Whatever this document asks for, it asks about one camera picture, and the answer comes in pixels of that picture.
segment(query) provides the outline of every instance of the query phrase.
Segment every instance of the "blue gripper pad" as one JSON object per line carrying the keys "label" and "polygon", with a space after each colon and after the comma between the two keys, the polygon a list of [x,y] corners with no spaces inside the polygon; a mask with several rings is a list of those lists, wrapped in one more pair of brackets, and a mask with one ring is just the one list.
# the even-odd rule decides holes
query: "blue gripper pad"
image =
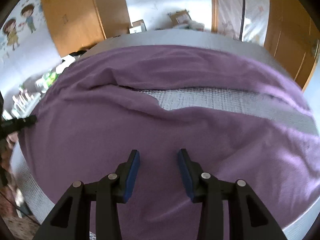
{"label": "blue gripper pad", "polygon": [[180,174],[182,177],[183,186],[186,190],[188,197],[191,199],[191,201],[193,201],[193,198],[195,197],[195,195],[193,192],[192,179],[181,150],[178,152],[178,165],[180,168]]}
{"label": "blue gripper pad", "polygon": [[125,203],[132,196],[132,192],[133,192],[134,184],[136,182],[136,177],[138,174],[139,167],[140,167],[140,153],[137,151],[132,161],[132,164],[127,176],[127,180],[125,181],[125,192],[123,196],[123,200]]}

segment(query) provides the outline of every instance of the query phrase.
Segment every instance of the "purple blanket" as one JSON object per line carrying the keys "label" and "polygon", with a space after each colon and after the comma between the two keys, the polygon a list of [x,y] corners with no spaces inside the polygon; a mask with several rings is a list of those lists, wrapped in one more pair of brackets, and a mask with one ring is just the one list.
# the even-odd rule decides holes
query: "purple blanket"
{"label": "purple blanket", "polygon": [[[123,239],[196,239],[200,204],[188,199],[177,152],[218,179],[246,180],[281,227],[320,196],[320,143],[273,121],[201,107],[166,111],[135,89],[218,87],[255,91],[310,114],[299,87],[271,67],[184,46],[115,49],[59,77],[19,135],[31,173],[56,203],[73,181],[100,180],[140,151],[132,198],[118,205]],[[94,215],[91,231],[95,232]]]}

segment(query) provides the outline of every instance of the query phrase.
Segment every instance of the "black cable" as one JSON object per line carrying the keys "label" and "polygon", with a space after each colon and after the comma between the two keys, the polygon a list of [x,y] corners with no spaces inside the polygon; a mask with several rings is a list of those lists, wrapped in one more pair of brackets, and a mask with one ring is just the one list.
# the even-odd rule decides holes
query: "black cable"
{"label": "black cable", "polygon": [[25,212],[23,212],[16,204],[13,204],[9,199],[7,199],[7,197],[0,191],[0,194],[12,205],[15,207],[15,209],[19,210],[22,214],[24,214],[27,218],[29,218],[32,222],[34,222],[35,224],[37,224],[38,226],[40,226],[40,224],[33,220],[31,217],[29,217]]}
{"label": "black cable", "polygon": [[244,13],[245,13],[245,0],[242,0],[242,18],[241,18],[241,27],[240,27],[240,34],[239,34],[240,41],[242,41],[242,34],[243,34],[243,28],[244,28]]}

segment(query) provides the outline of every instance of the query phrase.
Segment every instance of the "wooden wardrobe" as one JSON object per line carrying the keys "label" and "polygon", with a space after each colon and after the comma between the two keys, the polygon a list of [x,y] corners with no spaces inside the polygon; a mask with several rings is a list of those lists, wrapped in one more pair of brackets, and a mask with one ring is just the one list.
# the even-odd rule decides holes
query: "wooden wardrobe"
{"label": "wooden wardrobe", "polygon": [[52,40],[61,57],[129,32],[125,0],[41,0]]}
{"label": "wooden wardrobe", "polygon": [[270,0],[264,47],[304,90],[316,68],[320,32],[299,0]]}

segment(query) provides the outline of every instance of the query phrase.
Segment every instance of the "black pole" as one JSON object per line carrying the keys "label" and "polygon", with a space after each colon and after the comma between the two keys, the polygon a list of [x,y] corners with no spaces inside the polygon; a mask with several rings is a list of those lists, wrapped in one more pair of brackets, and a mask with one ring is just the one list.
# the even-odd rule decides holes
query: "black pole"
{"label": "black pole", "polygon": [[241,27],[240,27],[240,34],[239,40],[242,41],[242,34],[244,28],[244,13],[245,13],[245,0],[242,0],[242,17],[241,17]]}

